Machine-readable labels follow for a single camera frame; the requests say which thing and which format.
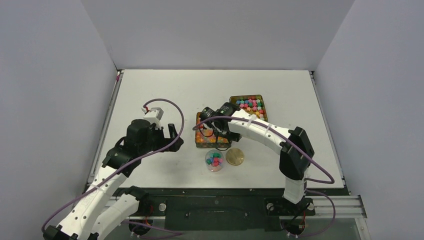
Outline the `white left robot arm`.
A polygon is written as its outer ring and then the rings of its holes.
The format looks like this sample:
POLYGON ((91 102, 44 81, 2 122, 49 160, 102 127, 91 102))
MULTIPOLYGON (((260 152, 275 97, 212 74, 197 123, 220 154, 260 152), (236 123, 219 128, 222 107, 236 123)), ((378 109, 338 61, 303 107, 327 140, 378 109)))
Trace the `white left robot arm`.
POLYGON ((135 119, 127 127, 126 135, 110 149, 91 186, 66 207, 71 212, 57 225, 42 226, 45 240, 103 240, 131 214, 143 215, 149 209, 146 193, 132 186, 113 206, 103 210, 121 184, 127 180, 143 158, 163 152, 177 152, 183 145, 182 131, 168 124, 170 137, 158 117, 135 119))

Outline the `clear round plastic container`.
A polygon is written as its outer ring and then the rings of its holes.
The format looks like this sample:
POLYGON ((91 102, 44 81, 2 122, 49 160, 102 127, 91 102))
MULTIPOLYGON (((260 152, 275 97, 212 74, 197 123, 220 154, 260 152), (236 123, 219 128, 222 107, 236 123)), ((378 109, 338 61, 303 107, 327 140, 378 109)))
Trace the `clear round plastic container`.
POLYGON ((224 155, 221 151, 213 149, 205 154, 204 162, 211 172, 218 172, 223 168, 224 155))

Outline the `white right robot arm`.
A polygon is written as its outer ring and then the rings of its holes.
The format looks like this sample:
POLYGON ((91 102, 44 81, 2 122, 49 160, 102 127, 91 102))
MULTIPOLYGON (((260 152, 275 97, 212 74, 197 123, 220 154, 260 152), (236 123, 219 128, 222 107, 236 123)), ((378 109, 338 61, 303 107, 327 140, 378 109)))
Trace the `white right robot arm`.
POLYGON ((268 123, 238 105, 226 102, 219 109, 205 107, 199 114, 213 134, 228 141, 247 138, 273 150, 279 156, 279 171, 285 176, 282 207, 294 214, 302 207, 306 194, 306 173, 315 152, 306 131, 268 123))

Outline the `tin of translucent star candies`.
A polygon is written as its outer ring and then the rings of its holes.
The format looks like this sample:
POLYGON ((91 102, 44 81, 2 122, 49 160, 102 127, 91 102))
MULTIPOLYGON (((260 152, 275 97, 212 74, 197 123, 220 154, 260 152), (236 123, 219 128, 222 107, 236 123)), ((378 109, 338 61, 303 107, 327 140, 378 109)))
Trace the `tin of translucent star candies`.
POLYGON ((205 124, 201 125, 202 129, 196 129, 194 135, 194 142, 197 148, 218 148, 225 150, 230 148, 232 143, 226 138, 218 137, 213 133, 213 130, 207 128, 205 124))

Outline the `tin of pastel star candies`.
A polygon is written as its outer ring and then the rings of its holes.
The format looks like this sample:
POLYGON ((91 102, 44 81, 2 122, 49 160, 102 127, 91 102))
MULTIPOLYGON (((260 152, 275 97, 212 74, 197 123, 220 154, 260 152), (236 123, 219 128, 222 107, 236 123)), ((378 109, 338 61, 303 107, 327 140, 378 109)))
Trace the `tin of pastel star candies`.
POLYGON ((247 113, 256 115, 265 122, 268 121, 266 105, 263 96, 260 94, 230 96, 229 102, 238 105, 247 113))

